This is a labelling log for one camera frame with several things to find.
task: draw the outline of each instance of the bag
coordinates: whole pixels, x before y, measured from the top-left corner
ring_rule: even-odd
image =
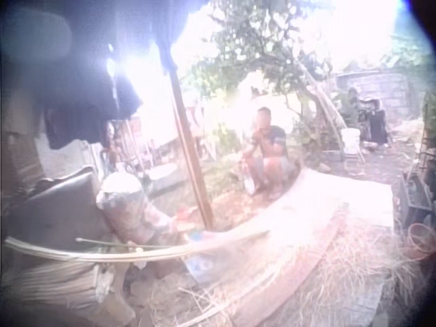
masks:
[[[112,231],[124,243],[145,245],[157,232],[166,231],[171,225],[171,218],[149,202],[141,182],[127,172],[109,175],[96,202]]]

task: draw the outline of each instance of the man's leg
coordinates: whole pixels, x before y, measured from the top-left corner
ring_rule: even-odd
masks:
[[[256,190],[261,189],[265,184],[262,158],[246,158],[245,162],[248,165]]]
[[[278,198],[283,191],[283,169],[281,157],[264,158],[265,175],[272,183],[271,198]]]

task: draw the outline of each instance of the concrete block wall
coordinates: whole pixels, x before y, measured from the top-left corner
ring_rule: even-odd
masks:
[[[389,123],[397,124],[413,116],[411,110],[409,81],[398,73],[348,74],[338,76],[337,85],[344,91],[350,87],[360,90],[362,99],[371,97],[380,100]]]
[[[425,92],[436,88],[436,67],[342,74],[336,77],[336,84],[344,91],[360,88],[363,98],[380,99],[388,121],[398,123],[421,116]]]

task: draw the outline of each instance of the pot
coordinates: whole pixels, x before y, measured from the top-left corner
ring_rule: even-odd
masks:
[[[413,223],[407,230],[406,255],[415,260],[423,260],[436,252],[436,231],[423,223]]]

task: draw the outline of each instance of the man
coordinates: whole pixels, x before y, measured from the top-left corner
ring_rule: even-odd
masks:
[[[255,125],[256,130],[251,143],[243,151],[243,160],[249,166],[256,191],[270,185],[270,199],[275,200],[283,192],[283,182],[288,180],[294,171],[286,149],[286,133],[279,126],[271,125],[271,111],[266,107],[258,110]],[[262,158],[253,157],[258,146]]]

